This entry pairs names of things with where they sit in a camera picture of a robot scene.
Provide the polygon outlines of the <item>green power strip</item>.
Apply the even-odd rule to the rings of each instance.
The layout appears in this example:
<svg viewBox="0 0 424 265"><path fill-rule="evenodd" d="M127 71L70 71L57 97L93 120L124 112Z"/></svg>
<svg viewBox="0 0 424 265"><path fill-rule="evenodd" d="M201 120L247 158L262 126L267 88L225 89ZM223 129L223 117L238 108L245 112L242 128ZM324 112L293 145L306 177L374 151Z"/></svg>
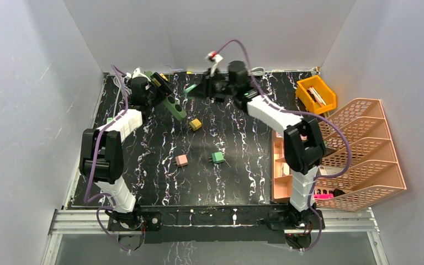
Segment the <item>green power strip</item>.
<svg viewBox="0 0 424 265"><path fill-rule="evenodd" d="M162 73L147 71L145 74L149 80L146 90L147 109L163 104L176 120L182 121L186 117L186 111L173 93L173 84Z"/></svg>

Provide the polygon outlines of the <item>green plug adapter dark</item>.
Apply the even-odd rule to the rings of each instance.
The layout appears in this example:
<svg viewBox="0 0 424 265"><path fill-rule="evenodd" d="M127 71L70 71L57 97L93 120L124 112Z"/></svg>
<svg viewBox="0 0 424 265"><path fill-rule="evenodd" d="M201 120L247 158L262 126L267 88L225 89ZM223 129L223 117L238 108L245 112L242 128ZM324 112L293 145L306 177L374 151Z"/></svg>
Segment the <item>green plug adapter dark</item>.
<svg viewBox="0 0 424 265"><path fill-rule="evenodd" d="M223 163L225 161L225 157L224 157L224 154L222 152L214 152L214 153L211 154L209 160L213 164L220 164L220 163Z"/></svg>

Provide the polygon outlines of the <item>pink usb plug adapter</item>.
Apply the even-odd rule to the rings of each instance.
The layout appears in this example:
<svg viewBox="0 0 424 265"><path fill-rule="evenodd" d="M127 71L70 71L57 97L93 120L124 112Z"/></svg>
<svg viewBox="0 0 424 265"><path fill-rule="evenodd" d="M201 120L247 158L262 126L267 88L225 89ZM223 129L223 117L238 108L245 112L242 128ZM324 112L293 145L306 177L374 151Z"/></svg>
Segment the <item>pink usb plug adapter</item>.
<svg viewBox="0 0 424 265"><path fill-rule="evenodd" d="M178 155L174 158L174 164L177 167L183 167L188 164L188 158L186 155Z"/></svg>

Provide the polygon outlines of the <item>light green plug adapter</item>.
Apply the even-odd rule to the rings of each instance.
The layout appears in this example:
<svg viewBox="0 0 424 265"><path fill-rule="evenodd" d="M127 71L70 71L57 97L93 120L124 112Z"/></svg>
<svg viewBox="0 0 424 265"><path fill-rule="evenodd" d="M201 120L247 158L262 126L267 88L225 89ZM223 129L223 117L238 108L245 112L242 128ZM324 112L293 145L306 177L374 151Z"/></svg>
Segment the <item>light green plug adapter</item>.
<svg viewBox="0 0 424 265"><path fill-rule="evenodd" d="M197 84L192 84L192 85L190 85L190 86L188 86L184 91L183 91L183 94L184 95L193 95L194 94L194 91L195 91L195 89L196 89L196 87L197 87Z"/></svg>

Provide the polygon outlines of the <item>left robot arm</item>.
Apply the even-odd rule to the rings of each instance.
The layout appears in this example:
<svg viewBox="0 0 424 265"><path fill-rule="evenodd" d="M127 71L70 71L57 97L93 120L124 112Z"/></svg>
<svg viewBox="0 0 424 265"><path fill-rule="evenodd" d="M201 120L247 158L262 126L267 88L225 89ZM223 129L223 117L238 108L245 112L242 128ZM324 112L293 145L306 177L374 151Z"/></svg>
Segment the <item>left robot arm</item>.
<svg viewBox="0 0 424 265"><path fill-rule="evenodd" d="M170 94L168 84L157 72L136 68L133 73L115 70L125 107L106 124L86 129L82 135L80 173L88 177L84 202L90 203L98 195L91 195L93 185L100 188L100 196L112 202L112 210L121 213L121 222L130 230L142 225L143 215L135 210L136 198L124 178L123 143L128 136L143 126L149 111Z"/></svg>

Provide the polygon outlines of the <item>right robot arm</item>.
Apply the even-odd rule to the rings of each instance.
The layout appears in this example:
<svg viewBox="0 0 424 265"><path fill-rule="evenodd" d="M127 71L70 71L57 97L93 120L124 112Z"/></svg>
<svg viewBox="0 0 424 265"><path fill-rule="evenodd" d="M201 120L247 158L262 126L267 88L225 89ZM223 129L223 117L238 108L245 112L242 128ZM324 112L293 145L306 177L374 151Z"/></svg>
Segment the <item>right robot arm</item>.
<svg viewBox="0 0 424 265"><path fill-rule="evenodd" d="M318 124L318 115L287 110L273 103L262 91L256 79L248 74L242 61L232 61L228 73L219 73L214 67L207 69L198 92L190 96L213 98L217 94L231 96L236 108L258 119L283 138L284 160L293 178L289 213L290 224L304 228L311 220L308 210L313 208L314 185L325 144Z"/></svg>

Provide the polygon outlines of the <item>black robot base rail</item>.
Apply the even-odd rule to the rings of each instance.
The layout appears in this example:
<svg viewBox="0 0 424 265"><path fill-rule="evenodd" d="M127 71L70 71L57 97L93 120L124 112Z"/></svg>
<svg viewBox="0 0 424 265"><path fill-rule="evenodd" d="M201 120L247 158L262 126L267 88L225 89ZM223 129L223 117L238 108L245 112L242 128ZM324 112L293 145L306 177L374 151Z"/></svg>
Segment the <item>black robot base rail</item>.
<svg viewBox="0 0 424 265"><path fill-rule="evenodd" d="M239 242L283 243L296 250L311 246L326 225L321 210L302 212L290 204L136 206L132 213L105 210L107 229L119 243Z"/></svg>

